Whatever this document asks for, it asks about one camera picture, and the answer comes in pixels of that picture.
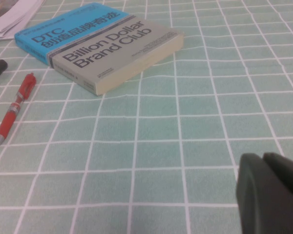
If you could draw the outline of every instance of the stack of papers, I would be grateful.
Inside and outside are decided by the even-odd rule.
[[[44,0],[0,0],[0,40],[24,29]]]

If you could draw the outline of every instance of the table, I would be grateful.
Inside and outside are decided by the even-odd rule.
[[[89,3],[47,0],[29,26]],[[0,41],[0,234],[239,234],[241,154],[293,160],[293,0],[104,0],[184,48],[96,97]]]

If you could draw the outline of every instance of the book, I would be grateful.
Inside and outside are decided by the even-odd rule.
[[[91,3],[15,34],[17,46],[102,95],[183,46],[182,32]]]

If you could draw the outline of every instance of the pen grip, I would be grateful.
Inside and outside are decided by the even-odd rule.
[[[4,118],[3,121],[0,125],[0,135],[2,135],[4,137],[4,139],[7,138],[9,131],[14,123],[16,119],[16,114],[13,111],[8,111]]]

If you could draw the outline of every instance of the red pen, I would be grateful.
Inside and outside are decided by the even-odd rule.
[[[7,138],[15,119],[20,112],[23,102],[28,99],[35,85],[36,78],[34,77],[34,74],[28,74],[16,94],[15,102],[10,105],[0,125],[0,145]]]

